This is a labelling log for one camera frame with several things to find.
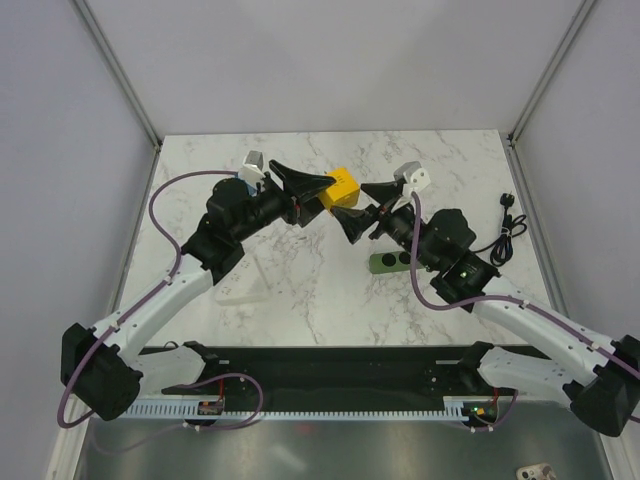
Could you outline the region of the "yellow cube adapter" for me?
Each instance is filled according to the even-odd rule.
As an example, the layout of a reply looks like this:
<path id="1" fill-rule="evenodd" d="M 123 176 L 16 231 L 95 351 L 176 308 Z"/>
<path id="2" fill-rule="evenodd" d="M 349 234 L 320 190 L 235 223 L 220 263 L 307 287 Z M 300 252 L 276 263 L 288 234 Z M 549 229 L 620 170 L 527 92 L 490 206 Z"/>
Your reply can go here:
<path id="1" fill-rule="evenodd" d="M 332 207 L 354 208 L 359 200 L 360 185 L 351 173 L 340 167 L 328 173 L 335 183 L 318 195 L 319 200 L 327 211 Z"/>

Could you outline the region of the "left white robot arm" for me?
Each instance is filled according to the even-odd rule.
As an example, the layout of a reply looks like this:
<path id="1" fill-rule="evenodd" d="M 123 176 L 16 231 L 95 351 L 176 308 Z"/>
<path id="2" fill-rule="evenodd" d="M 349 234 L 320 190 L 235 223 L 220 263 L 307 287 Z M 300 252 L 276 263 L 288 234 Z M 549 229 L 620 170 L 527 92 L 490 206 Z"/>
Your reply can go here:
<path id="1" fill-rule="evenodd" d="M 275 160 L 266 172 L 259 164 L 246 163 L 241 172 L 219 175 L 195 232 L 184 244 L 169 241 L 175 258 L 158 283 L 93 326 L 74 324 L 64 332 L 60 376 L 65 390 L 57 412 L 61 427 L 76 425 L 64 417 L 70 396 L 110 421 L 139 396 L 188 385 L 198 393 L 215 389 L 220 371 L 198 343 L 148 355 L 143 348 L 236 267 L 244 256 L 244 240 L 278 219 L 306 226 L 323 209 L 320 194 L 336 182 Z"/>

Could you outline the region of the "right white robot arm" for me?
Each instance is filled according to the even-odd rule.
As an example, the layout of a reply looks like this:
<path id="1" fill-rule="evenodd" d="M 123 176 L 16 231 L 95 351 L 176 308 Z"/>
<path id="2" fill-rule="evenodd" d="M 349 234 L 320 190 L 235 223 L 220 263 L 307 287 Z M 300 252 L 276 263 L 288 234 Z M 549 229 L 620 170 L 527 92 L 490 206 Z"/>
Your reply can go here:
<path id="1" fill-rule="evenodd" d="M 411 285 L 431 310 L 461 308 L 494 322 L 541 352 L 514 354 L 487 342 L 474 343 L 458 368 L 467 392 L 506 388 L 567 408 L 592 430 L 618 437 L 639 420 L 639 341 L 614 340 L 529 298 L 492 264 L 470 249 L 476 238 L 459 209 L 442 209 L 428 221 L 413 194 L 394 210 L 381 199 L 394 183 L 366 184 L 376 203 L 363 210 L 334 206 L 332 214 L 349 242 L 363 233 L 389 236 L 410 255 Z"/>

